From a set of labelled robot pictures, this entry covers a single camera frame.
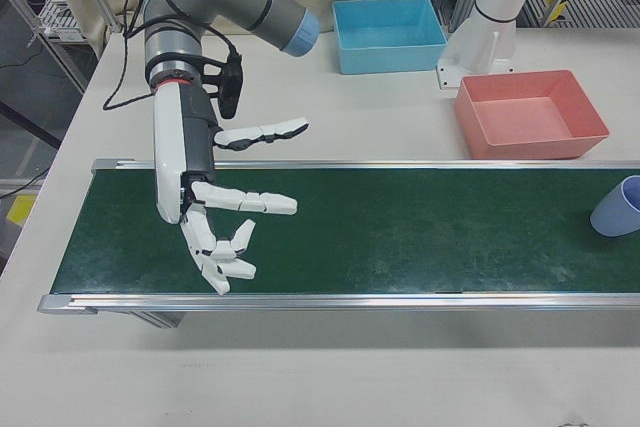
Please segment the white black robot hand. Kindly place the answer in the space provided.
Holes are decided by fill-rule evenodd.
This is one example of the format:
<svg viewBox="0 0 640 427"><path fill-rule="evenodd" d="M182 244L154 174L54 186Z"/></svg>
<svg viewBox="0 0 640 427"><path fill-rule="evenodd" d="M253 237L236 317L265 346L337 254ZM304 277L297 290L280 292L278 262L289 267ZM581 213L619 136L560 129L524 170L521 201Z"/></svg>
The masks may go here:
<svg viewBox="0 0 640 427"><path fill-rule="evenodd" d="M280 194L216 185L213 149L239 151L259 142L290 139L304 132L308 121L296 118L223 130L204 90L179 80L165 81L157 88L153 120L157 210L165 222L180 226L196 267L214 290L224 295L230 290L229 278L255 276L255 266L240 258L255 222L246 220L229 240L219 239L209 224L207 210L293 215L297 201Z"/></svg>

